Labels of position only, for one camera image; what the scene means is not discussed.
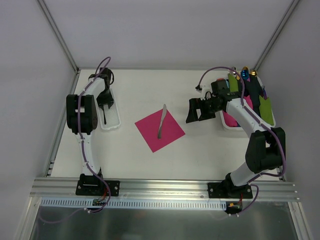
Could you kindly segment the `magenta paper napkin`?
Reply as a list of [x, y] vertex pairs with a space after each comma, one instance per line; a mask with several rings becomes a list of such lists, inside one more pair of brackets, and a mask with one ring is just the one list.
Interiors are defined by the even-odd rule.
[[135, 123], [135, 126], [153, 153], [185, 135], [178, 122], [167, 110], [162, 123], [161, 138], [158, 138], [162, 111], [160, 109]]

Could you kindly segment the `white perforated cutlery basket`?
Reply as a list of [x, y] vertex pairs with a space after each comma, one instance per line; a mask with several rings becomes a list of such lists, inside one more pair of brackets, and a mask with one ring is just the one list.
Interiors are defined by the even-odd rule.
[[103, 131], [114, 130], [116, 128], [119, 128], [121, 125], [121, 118], [120, 118], [120, 114], [119, 114], [119, 110], [118, 110], [118, 106], [117, 106], [116, 97], [115, 97], [113, 90], [111, 89], [110, 91], [113, 96], [114, 103], [110, 109], [108, 109], [108, 105], [104, 106], [106, 125], [104, 125], [103, 110], [99, 107], [97, 110], [97, 114], [99, 117], [99, 124], [100, 124], [100, 127]]

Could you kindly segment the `green napkin roll right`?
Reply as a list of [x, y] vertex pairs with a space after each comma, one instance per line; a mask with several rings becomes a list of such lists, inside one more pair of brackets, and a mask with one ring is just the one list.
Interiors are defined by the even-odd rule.
[[260, 117], [269, 125], [274, 125], [273, 113], [272, 113], [272, 106], [271, 101], [269, 98], [264, 99], [264, 97], [259, 96], [259, 112]]

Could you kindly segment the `black napkin roll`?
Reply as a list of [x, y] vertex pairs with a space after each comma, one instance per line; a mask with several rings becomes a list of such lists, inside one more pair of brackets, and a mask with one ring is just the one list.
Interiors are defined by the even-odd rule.
[[244, 95], [247, 97], [250, 97], [250, 100], [252, 102], [252, 107], [254, 112], [261, 116], [260, 114], [260, 93], [262, 92], [262, 87], [258, 81], [257, 76], [249, 74], [249, 78], [244, 81], [245, 85], [245, 91]]

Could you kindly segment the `magenta napkin roll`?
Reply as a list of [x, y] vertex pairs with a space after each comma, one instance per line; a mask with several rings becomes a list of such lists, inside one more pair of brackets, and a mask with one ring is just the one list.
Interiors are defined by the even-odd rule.
[[251, 100], [251, 97], [248, 95], [248, 96], [245, 96], [244, 97], [246, 103], [249, 105], [249, 107], [253, 110], [253, 103], [252, 103], [252, 100]]
[[223, 111], [222, 114], [223, 114], [224, 122], [228, 127], [236, 128], [236, 127], [240, 126], [238, 124], [238, 122], [232, 116], [230, 116], [228, 113]]

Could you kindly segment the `black spoon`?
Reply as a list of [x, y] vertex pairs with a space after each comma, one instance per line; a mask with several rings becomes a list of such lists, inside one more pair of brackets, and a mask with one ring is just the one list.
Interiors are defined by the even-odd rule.
[[104, 122], [104, 125], [106, 125], [107, 124], [107, 120], [106, 120], [106, 113], [105, 113], [104, 106], [102, 107], [102, 112], [103, 112], [103, 122]]

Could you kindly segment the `gold spoon in roll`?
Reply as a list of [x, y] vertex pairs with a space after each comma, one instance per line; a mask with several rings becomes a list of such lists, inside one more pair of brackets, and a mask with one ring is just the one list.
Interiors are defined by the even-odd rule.
[[250, 73], [249, 73], [251, 76], [254, 76], [254, 77], [257, 77], [258, 76], [258, 73], [255, 69], [251, 69], [250, 70]]

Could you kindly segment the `left black mount plate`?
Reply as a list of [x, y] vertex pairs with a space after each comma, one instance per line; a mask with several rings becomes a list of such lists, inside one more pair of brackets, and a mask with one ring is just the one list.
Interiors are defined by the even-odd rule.
[[[107, 180], [106, 183], [110, 189], [110, 196], [118, 197], [121, 182], [118, 180]], [[107, 197], [109, 196], [108, 189], [101, 180], [94, 175], [85, 175], [83, 173], [79, 176], [79, 180], [77, 181], [75, 194], [77, 196], [100, 197], [104, 194], [106, 194]]]

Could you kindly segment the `blue spoon in roll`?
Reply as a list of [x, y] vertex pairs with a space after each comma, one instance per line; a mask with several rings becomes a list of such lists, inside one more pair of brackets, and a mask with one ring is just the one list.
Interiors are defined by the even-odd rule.
[[249, 69], [247, 66], [244, 66], [240, 72], [240, 75], [244, 81], [247, 81], [250, 77]]

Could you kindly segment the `magenta napkin roll middle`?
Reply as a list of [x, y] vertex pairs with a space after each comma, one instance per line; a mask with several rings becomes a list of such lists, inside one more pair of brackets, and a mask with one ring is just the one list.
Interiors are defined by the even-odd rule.
[[251, 100], [251, 97], [248, 95], [248, 96], [245, 96], [244, 97], [246, 103], [249, 105], [249, 107], [253, 110], [253, 103], [252, 103], [252, 100]]

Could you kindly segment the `black mount plate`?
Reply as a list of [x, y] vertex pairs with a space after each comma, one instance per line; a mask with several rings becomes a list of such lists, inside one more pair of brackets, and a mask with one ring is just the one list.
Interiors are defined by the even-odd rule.
[[230, 182], [209, 182], [207, 184], [208, 196], [210, 199], [252, 199], [251, 186], [234, 186]]
[[[121, 182], [118, 180], [107, 180], [106, 183], [110, 189], [110, 196], [118, 197]], [[77, 196], [100, 197], [104, 194], [106, 194], [107, 197], [109, 196], [108, 189], [101, 180], [94, 175], [85, 175], [83, 173], [79, 176], [79, 180], [77, 181], [75, 194]]]

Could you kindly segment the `white tray of rolls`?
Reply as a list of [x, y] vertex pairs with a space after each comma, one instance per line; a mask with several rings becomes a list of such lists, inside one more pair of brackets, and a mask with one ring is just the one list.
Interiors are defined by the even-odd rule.
[[[227, 75], [227, 82], [231, 83], [231, 90], [235, 90], [235, 83], [237, 82], [241, 85], [240, 78], [237, 76], [233, 76], [230, 73]], [[259, 95], [260, 106], [258, 107], [257, 114], [272, 127], [276, 126], [276, 121], [272, 112], [271, 101], [270, 98], [265, 98], [266, 94], [263, 92], [262, 95]], [[243, 128], [240, 124], [231, 117], [228, 113], [221, 111], [220, 117], [222, 121], [222, 125], [226, 131], [243, 131]]]

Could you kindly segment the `silver spoon in roll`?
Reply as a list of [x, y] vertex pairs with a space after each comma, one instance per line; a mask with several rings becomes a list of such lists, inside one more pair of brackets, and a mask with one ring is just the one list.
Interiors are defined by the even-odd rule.
[[229, 74], [236, 76], [237, 75], [237, 68], [235, 66], [231, 67], [231, 70], [228, 72]]

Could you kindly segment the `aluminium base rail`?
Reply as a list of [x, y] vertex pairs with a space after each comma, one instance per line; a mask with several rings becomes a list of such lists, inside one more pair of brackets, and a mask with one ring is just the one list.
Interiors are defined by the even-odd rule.
[[[208, 200], [212, 188], [207, 180], [120, 179], [120, 199], [142, 200]], [[75, 197], [78, 178], [37, 177], [31, 197]], [[258, 201], [299, 202], [297, 186], [288, 181], [255, 181], [259, 188]]]

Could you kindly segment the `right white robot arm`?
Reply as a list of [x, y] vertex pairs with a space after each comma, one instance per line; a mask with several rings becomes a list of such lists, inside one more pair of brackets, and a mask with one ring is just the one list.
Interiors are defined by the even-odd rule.
[[231, 92], [220, 81], [211, 83], [211, 88], [201, 88], [202, 97], [189, 99], [186, 123], [213, 119], [217, 112], [224, 111], [242, 127], [249, 138], [245, 162], [229, 173], [224, 182], [224, 193], [235, 198], [242, 186], [261, 175], [270, 175], [270, 170], [286, 167], [286, 135], [282, 128], [274, 128], [264, 121], [245, 101], [242, 92]]

